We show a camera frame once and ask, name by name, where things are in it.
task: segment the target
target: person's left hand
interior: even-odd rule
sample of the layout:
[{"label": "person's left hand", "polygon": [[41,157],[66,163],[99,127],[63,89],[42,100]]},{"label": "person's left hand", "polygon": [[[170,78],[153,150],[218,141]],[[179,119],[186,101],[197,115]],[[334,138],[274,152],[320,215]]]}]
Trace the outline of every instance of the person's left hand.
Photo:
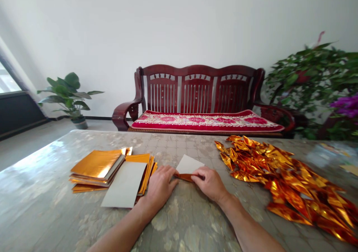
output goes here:
[{"label": "person's left hand", "polygon": [[170,182],[174,174],[179,172],[169,166],[160,166],[149,178],[147,194],[143,197],[153,211],[158,212],[169,199],[179,179]]}]

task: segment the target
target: marble-patterned tablecloth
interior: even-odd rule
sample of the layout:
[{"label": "marble-patterned tablecloth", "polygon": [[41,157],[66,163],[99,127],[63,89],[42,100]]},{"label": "marble-patterned tablecloth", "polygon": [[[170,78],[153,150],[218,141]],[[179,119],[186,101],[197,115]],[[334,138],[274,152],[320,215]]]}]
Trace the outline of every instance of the marble-patterned tablecloth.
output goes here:
[{"label": "marble-patterned tablecloth", "polygon": [[[94,149],[133,146],[158,165],[176,167],[187,154],[220,174],[228,191],[288,252],[356,251],[325,232],[268,212],[271,196],[257,183],[232,178],[214,140],[224,136],[73,130],[0,172],[0,251],[86,251],[129,210],[100,207],[106,191],[72,194],[70,169]],[[295,153],[304,162],[317,142],[253,138]],[[342,169],[316,172],[347,190],[357,203],[358,180]],[[132,251],[241,251],[233,229],[216,204],[194,184],[180,181],[164,208],[145,228]]]}]

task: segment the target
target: white paper sheet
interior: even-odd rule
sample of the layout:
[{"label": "white paper sheet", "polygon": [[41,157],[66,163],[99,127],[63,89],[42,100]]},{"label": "white paper sheet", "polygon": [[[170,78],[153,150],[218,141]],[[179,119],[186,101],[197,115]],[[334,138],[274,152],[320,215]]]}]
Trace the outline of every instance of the white paper sheet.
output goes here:
[{"label": "white paper sheet", "polygon": [[196,169],[202,166],[205,166],[205,164],[184,154],[176,169],[179,174],[192,174]]},{"label": "white paper sheet", "polygon": [[102,207],[133,208],[146,163],[124,162],[109,187]]}]

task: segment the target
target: floral cushion cover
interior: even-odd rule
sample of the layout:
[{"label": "floral cushion cover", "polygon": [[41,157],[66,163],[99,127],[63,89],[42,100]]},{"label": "floral cushion cover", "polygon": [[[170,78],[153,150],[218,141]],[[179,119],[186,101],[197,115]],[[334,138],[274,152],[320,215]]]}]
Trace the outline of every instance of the floral cushion cover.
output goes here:
[{"label": "floral cushion cover", "polygon": [[279,132],[282,125],[270,122],[251,110],[239,113],[162,113],[147,110],[133,129],[191,132]]}]

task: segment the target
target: slatted backrest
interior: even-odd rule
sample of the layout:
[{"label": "slatted backrest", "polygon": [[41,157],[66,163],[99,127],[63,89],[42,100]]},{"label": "slatted backrest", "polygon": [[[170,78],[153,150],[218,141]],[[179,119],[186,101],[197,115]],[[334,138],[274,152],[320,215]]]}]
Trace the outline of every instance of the slatted backrest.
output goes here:
[{"label": "slatted backrest", "polygon": [[210,113],[214,77],[190,74],[182,77],[181,113]]},{"label": "slatted backrest", "polygon": [[264,70],[247,66],[215,69],[194,65],[176,68],[152,65],[138,68],[142,109],[164,113],[235,113],[252,109],[260,94]]},{"label": "slatted backrest", "polygon": [[247,66],[223,68],[217,76],[214,112],[236,113],[252,109],[262,73],[262,69]]}]

